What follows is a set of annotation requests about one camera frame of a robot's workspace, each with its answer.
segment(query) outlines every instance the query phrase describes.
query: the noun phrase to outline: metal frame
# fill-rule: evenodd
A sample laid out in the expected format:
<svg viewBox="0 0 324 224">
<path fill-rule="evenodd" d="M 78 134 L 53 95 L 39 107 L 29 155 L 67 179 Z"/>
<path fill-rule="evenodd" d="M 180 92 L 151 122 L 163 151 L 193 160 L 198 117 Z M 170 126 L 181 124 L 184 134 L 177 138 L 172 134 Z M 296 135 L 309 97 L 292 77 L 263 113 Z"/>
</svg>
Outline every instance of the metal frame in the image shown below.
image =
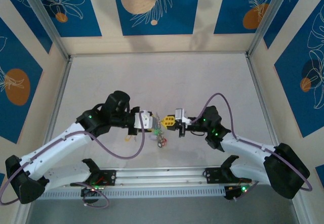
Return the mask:
<svg viewBox="0 0 324 224">
<path fill-rule="evenodd" d="M 284 0 L 271 0 L 269 8 L 264 14 L 263 19 L 261 20 L 260 25 L 257 28 L 257 31 L 255 32 L 255 36 L 251 42 L 251 45 L 247 50 L 248 58 L 250 58 L 253 55 L 255 49 L 263 39 L 266 31 L 268 30 L 270 24 L 272 23 L 272 20 L 274 19 L 274 16 L 278 12 L 283 1 Z"/>
<path fill-rule="evenodd" d="M 49 35 L 52 42 L 56 45 L 57 49 L 59 50 L 60 54 L 63 58 L 68 61 L 69 55 L 67 50 L 61 40 L 61 36 L 57 31 L 53 21 L 51 20 L 50 16 L 46 12 L 45 7 L 43 6 L 41 0 L 27 0 L 30 4 L 30 7 L 36 14 L 37 18 L 39 19 L 40 23 L 42 24 L 43 28 L 45 29 L 46 33 Z"/>
<path fill-rule="evenodd" d="M 65 91 L 65 86 L 66 86 L 67 79 L 69 77 L 69 73 L 70 73 L 70 70 L 71 70 L 72 61 L 73 61 L 73 58 L 69 59 L 69 61 L 67 62 L 66 66 L 65 66 L 65 70 L 64 70 L 64 73 L 63 73 L 63 76 L 62 76 L 59 91 L 58 91 L 57 96 L 56 96 L 54 109 L 53 109 L 53 112 L 51 114 L 49 127 L 47 129 L 47 132 L 46 132 L 46 135 L 45 135 L 45 138 L 44 138 L 44 141 L 43 141 L 43 145 L 45 143 L 49 142 L 52 139 L 55 124 L 56 124 L 56 120 L 57 120 L 57 116 L 58 116 L 58 113 L 59 113 L 59 109 L 60 109 L 61 102 L 62 102 L 62 99 L 63 99 L 64 91 Z"/>
<path fill-rule="evenodd" d="M 50 39 L 53 41 L 53 43 L 57 46 L 60 54 L 66 59 L 67 65 L 62 77 L 60 89 L 57 95 L 57 100 L 55 103 L 55 107 L 53 110 L 53 113 L 51 115 L 51 120 L 49 123 L 49 128 L 46 133 L 46 137 L 44 139 L 44 143 L 48 142 L 53 135 L 54 126 L 57 120 L 58 111 L 60 108 L 60 104 L 64 95 L 65 86 L 67 83 L 68 75 L 71 69 L 72 60 L 70 59 L 70 56 L 67 53 L 67 50 L 60 38 L 60 35 L 58 31 L 56 30 L 54 23 L 52 22 L 51 18 L 49 17 L 48 13 L 46 12 L 44 6 L 42 5 L 42 2 L 40 0 L 27 0 L 29 4 L 31 5 L 34 13 L 38 17 L 39 21 L 41 22 L 42 26 L 48 33 Z M 274 130 L 274 126 L 271 122 L 271 118 L 269 115 L 269 110 L 267 108 L 267 105 L 264 100 L 263 92 L 261 87 L 259 86 L 259 80 L 257 78 L 257 75 L 255 73 L 254 69 L 254 63 L 251 61 L 251 56 L 253 55 L 256 47 L 259 45 L 260 41 L 262 40 L 264 34 L 266 33 L 267 29 L 269 28 L 275 14 L 277 13 L 278 9 L 280 8 L 280 5 L 282 4 L 284 0 L 272 0 L 270 3 L 269 8 L 267 9 L 266 14 L 264 15 L 264 18 L 262 19 L 259 28 L 257 29 L 255 36 L 251 42 L 251 45 L 249 49 L 246 51 L 246 58 L 247 58 L 247 64 L 251 73 L 251 77 L 261 104 L 261 108 L 267 123 L 267 127 L 270 133 L 271 140 L 274 145 L 278 145 L 278 138 Z M 119 175 L 120 179 L 123 180 L 131 180 L 133 179 L 135 182 L 133 184 L 136 185 L 137 188 L 132 187 L 131 189 L 128 187 L 127 184 L 125 187 L 120 186 L 119 187 L 113 187 L 112 189 L 109 189 L 109 191 L 105 190 L 105 194 L 109 196 L 109 198 L 115 198 L 115 197 L 121 197 L 121 198 L 148 198 L 148 197 L 182 197 L 182 196 L 223 196 L 225 192 L 223 192 L 222 186 L 218 185 L 208 185 L 203 184 L 203 181 L 200 181 L 202 179 L 206 179 L 201 176 L 201 171 L 203 170 L 202 167 L 198 168 L 183 168 L 183 167 L 174 167 L 172 169 L 169 168 L 155 168 L 155 169 L 120 169 Z M 138 176 L 141 175 L 140 179 L 135 180 L 134 175 Z M 173 187 L 162 187 L 163 185 L 159 181 L 169 181 L 172 178 L 174 179 L 176 177 L 178 179 L 178 183 L 175 184 Z M 191 179 L 194 180 L 195 184 L 192 183 L 189 184 L 187 181 Z M 80 194 L 79 188 L 76 187 L 69 187 L 69 188 L 60 188 L 57 190 L 54 190 L 52 192 L 45 193 L 41 199 L 66 199 L 66 198 L 78 198 L 80 199 L 80 196 L 77 195 L 75 192 L 78 192 Z M 303 197 L 301 193 L 298 193 L 296 195 L 296 198 L 293 200 L 294 206 L 296 210 L 299 210 L 298 218 L 302 219 L 303 223 L 311 223 L 311 218 L 308 214 L 308 208 L 307 204 L 304 203 Z M 27 215 L 29 212 L 30 205 L 21 205 L 19 204 L 17 206 L 17 215 L 12 220 L 12 224 L 14 223 L 24 223 L 27 219 Z"/>
</svg>

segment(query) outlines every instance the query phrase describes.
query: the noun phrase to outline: white object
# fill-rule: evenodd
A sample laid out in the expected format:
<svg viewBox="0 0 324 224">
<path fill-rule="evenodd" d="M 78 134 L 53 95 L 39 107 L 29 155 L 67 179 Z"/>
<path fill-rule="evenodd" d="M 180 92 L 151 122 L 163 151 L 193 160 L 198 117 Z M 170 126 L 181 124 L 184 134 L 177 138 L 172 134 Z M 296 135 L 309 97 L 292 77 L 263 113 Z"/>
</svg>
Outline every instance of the white object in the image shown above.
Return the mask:
<svg viewBox="0 0 324 224">
<path fill-rule="evenodd" d="M 44 177 L 50 181 L 45 186 L 45 192 L 70 183 L 84 182 L 90 174 L 89 167 L 83 162 L 70 166 L 50 168 L 44 174 Z"/>
<path fill-rule="evenodd" d="M 156 135 L 149 135 L 148 137 L 152 141 L 157 141 L 157 136 Z"/>
<path fill-rule="evenodd" d="M 23 156 L 20 162 L 20 165 L 23 165 L 25 162 L 29 162 L 31 157 L 33 157 L 36 153 L 53 143 L 54 141 L 63 138 L 69 133 L 75 131 L 84 131 L 85 129 L 79 123 L 73 123 L 66 131 L 60 134 L 58 137 L 52 139 L 50 142 L 46 143 L 42 147 L 38 148 L 32 153 Z M 52 168 L 55 164 L 57 164 L 64 157 L 69 155 L 71 152 L 76 150 L 77 148 L 91 142 L 91 138 L 84 134 L 75 135 L 67 138 L 66 140 L 61 141 L 57 145 L 53 146 L 50 150 L 41 154 L 38 158 L 36 158 L 33 162 L 27 165 L 24 168 L 24 171 L 29 171 L 29 177 L 33 180 L 40 179 L 50 168 Z"/>
<path fill-rule="evenodd" d="M 191 125 L 191 120 L 185 117 L 184 109 L 176 109 L 175 119 L 181 120 L 182 123 L 186 124 L 186 127 L 187 127 L 187 125 Z"/>
<path fill-rule="evenodd" d="M 237 136 L 237 138 L 259 145 L 263 149 L 267 148 L 271 151 L 275 151 L 275 148 L 272 145 L 265 145 L 245 138 L 241 138 L 239 136 Z M 233 153 L 234 155 L 237 155 L 239 157 L 244 157 L 246 159 L 249 159 L 252 163 L 257 164 L 261 168 L 264 168 L 263 165 L 263 162 L 265 161 L 264 158 L 271 155 L 271 153 L 264 152 L 259 148 L 238 141 L 237 139 L 234 138 L 232 133 L 228 133 L 226 136 L 224 136 L 221 145 L 225 152 Z"/>
<path fill-rule="evenodd" d="M 144 129 L 151 129 L 153 126 L 153 117 L 150 116 L 150 113 L 147 110 L 143 110 L 143 113 L 141 115 L 142 115 Z M 134 128 L 137 129 L 142 128 L 139 113 L 135 113 Z"/>
</svg>

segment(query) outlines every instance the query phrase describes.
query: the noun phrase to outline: purple cable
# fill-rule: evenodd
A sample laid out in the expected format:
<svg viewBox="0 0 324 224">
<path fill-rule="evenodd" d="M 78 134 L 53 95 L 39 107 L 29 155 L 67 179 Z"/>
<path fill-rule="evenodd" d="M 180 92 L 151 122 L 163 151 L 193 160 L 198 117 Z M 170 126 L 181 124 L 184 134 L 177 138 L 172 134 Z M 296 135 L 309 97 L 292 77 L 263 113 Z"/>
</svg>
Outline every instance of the purple cable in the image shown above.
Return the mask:
<svg viewBox="0 0 324 224">
<path fill-rule="evenodd" d="M 140 152 L 142 151 L 143 147 L 144 147 L 144 141 L 145 141 L 145 129 L 144 129 L 144 124 L 143 124 L 143 119 L 142 119 L 142 113 L 144 111 L 140 111 L 139 112 L 139 118 L 140 118 L 140 123 L 141 123 L 141 127 L 142 127 L 142 143 L 141 146 L 139 148 L 139 150 L 137 151 L 137 153 L 135 153 L 133 156 L 130 157 L 122 157 L 119 156 L 113 152 L 111 152 L 109 149 L 107 149 L 93 134 L 86 132 L 86 131 L 76 131 L 76 132 L 72 132 L 70 134 L 65 135 L 65 138 L 69 138 L 78 134 L 84 134 L 84 135 L 88 135 L 89 137 L 91 137 L 96 143 L 98 143 L 106 152 L 108 152 L 110 155 L 119 158 L 119 159 L 124 159 L 124 160 L 129 160 L 129 159 L 133 159 L 135 157 L 137 157 Z M 8 185 L 10 184 L 10 182 L 14 179 L 15 176 L 17 176 L 17 174 L 23 170 L 30 162 L 32 162 L 33 160 L 35 160 L 37 157 L 39 157 L 41 154 L 43 154 L 44 152 L 48 151 L 49 149 L 51 149 L 52 147 L 54 147 L 55 145 L 59 144 L 61 141 L 63 141 L 63 138 L 57 139 L 56 141 L 54 141 L 53 143 L 49 144 L 48 146 L 46 146 L 44 149 L 42 149 L 40 152 L 36 153 L 33 157 L 31 157 L 29 162 L 25 162 L 21 167 L 19 167 L 10 177 L 9 179 L 5 182 L 4 186 L 0 189 L 0 205 L 4 206 L 4 205 L 10 205 L 15 203 L 16 201 L 18 201 L 18 198 L 9 202 L 2 202 L 2 196 L 4 195 L 4 192 L 6 190 L 6 188 L 8 187 Z"/>
<path fill-rule="evenodd" d="M 99 190 L 94 189 L 91 185 L 87 185 L 87 184 L 84 184 L 82 182 L 76 182 L 76 184 L 82 185 L 84 187 L 87 187 L 87 188 L 91 189 L 94 192 L 97 192 L 99 195 L 101 195 L 103 198 L 105 198 L 106 202 L 107 202 L 106 205 L 103 205 L 103 206 L 90 205 L 90 204 L 86 203 L 86 195 L 84 195 L 83 198 L 82 198 L 82 201 L 85 204 L 85 206 L 92 207 L 92 208 L 97 208 L 97 209 L 104 209 L 104 208 L 109 206 L 109 204 L 110 204 L 109 199 L 102 192 L 100 192 Z"/>
<path fill-rule="evenodd" d="M 204 113 L 204 111 L 205 111 L 205 109 L 207 108 L 207 106 L 208 106 L 208 104 L 210 103 L 210 101 L 215 97 L 215 96 L 217 96 L 217 95 L 219 95 L 219 96 L 221 96 L 223 99 L 224 99 L 224 101 L 225 101 L 225 103 L 226 103 L 226 105 L 227 105 L 227 108 L 228 108 L 228 111 L 229 111 L 229 117 L 230 117 L 230 120 L 231 120 L 231 131 L 232 131 L 232 134 L 233 134 L 233 136 L 234 136 L 234 138 L 235 139 L 237 139 L 238 141 L 240 141 L 240 142 L 243 142 L 243 143 L 246 143 L 246 144 L 248 144 L 248 145 L 250 145 L 250 146 L 253 146 L 253 147 L 256 147 L 256 148 L 259 148 L 259 149 L 261 149 L 262 150 L 262 147 L 261 146 L 259 146 L 259 145 L 257 145 L 257 144 L 254 144 L 253 142 L 249 142 L 249 141 L 246 141 L 246 140 L 241 140 L 241 139 L 238 139 L 237 138 L 237 136 L 236 136 L 236 134 L 235 134 L 235 132 L 234 132 L 234 121 L 233 121 L 233 114 L 232 114 L 232 109 L 231 109 L 231 107 L 230 107 L 230 105 L 229 105 L 229 103 L 228 103 L 228 101 L 227 101 L 227 99 L 225 98 L 225 96 L 223 95 L 223 94 L 221 94 L 221 93 L 215 93 L 214 95 L 212 95 L 208 100 L 207 100 L 207 102 L 206 102 L 206 104 L 205 104 L 205 106 L 203 107 L 203 109 L 202 109 L 202 111 L 201 111 L 201 113 L 198 115 L 198 117 L 196 118 L 196 119 L 194 119 L 191 123 L 195 123 L 196 121 L 198 121 L 201 117 L 202 117 L 202 115 L 203 115 L 203 113 Z M 285 160 L 283 157 L 281 157 L 281 156 L 279 156 L 278 154 L 276 154 L 275 152 L 273 152 L 273 151 L 271 151 L 271 150 L 269 150 L 269 149 L 267 149 L 267 148 L 265 148 L 265 150 L 264 150 L 265 152 L 268 152 L 268 153 L 270 153 L 270 154 L 272 154 L 272 155 L 274 155 L 275 157 L 277 157 L 278 159 L 280 159 L 284 164 L 286 164 L 292 171 L 294 171 L 305 183 L 306 183 L 306 185 L 308 186 L 308 189 L 307 188 L 303 188 L 303 187 L 301 187 L 300 189 L 301 190 L 305 190 L 305 191 L 312 191 L 313 190 L 313 187 L 312 187 L 312 185 L 310 184 L 310 182 L 307 180 L 307 178 L 305 178 L 305 176 L 300 172 L 300 171 L 298 171 L 298 169 L 296 169 L 294 166 L 292 166 L 287 160 Z"/>
</svg>

